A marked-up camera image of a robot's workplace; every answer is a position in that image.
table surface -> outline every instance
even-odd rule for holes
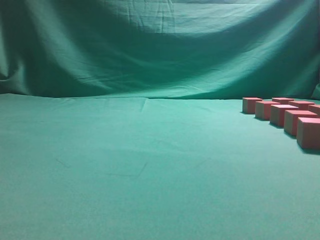
[[[320,153],[241,100],[0,102],[0,239],[320,239]]]

green cloth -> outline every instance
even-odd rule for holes
[[[0,93],[320,99],[318,69],[318,0],[0,0]]]
[[[320,156],[241,100],[0,95],[1,240],[317,240]]]

cube top face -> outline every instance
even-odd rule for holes
[[[309,109],[320,109],[320,105],[311,104],[309,105]]]
[[[299,109],[297,106],[292,106],[288,104],[277,104],[277,105],[272,105],[272,108],[279,108],[279,109]]]
[[[243,97],[243,100],[255,100],[255,101],[262,101],[263,99],[259,97]]]
[[[278,101],[294,101],[294,98],[287,98],[287,97],[273,97],[272,101],[278,102]]]
[[[312,101],[290,101],[289,102],[290,104],[292,104],[292,105],[313,105],[313,104],[315,104],[314,102],[312,102]]]
[[[275,101],[258,101],[256,104],[275,105],[275,104],[280,104],[280,103],[275,102]]]
[[[299,117],[298,120],[304,124],[320,124],[320,118]]]
[[[312,111],[307,110],[287,110],[286,112],[292,114],[292,115],[310,115],[310,116],[316,116],[317,114]]]

pink block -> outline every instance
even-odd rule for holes
[[[303,149],[320,150],[320,118],[298,117],[296,141]]]
[[[299,110],[308,110],[309,105],[313,105],[315,103],[312,101],[289,101],[289,104],[298,107]]]
[[[284,113],[284,131],[290,135],[297,135],[298,118],[318,118],[319,116],[306,110],[286,110]]]
[[[243,97],[242,98],[242,112],[246,114],[255,114],[256,102],[262,101],[258,97]]]
[[[257,101],[255,103],[255,117],[258,119],[269,120],[271,113],[271,105],[278,105],[275,101]]]
[[[309,105],[308,110],[320,116],[320,105]]]
[[[270,123],[283,127],[285,124],[286,110],[299,110],[299,108],[288,104],[271,105]]]
[[[280,103],[280,104],[289,104],[289,102],[290,101],[294,101],[294,99],[293,98],[287,98],[287,97],[273,97],[272,101]]]

green backdrop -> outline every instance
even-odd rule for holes
[[[0,93],[320,99],[318,0],[0,0]]]

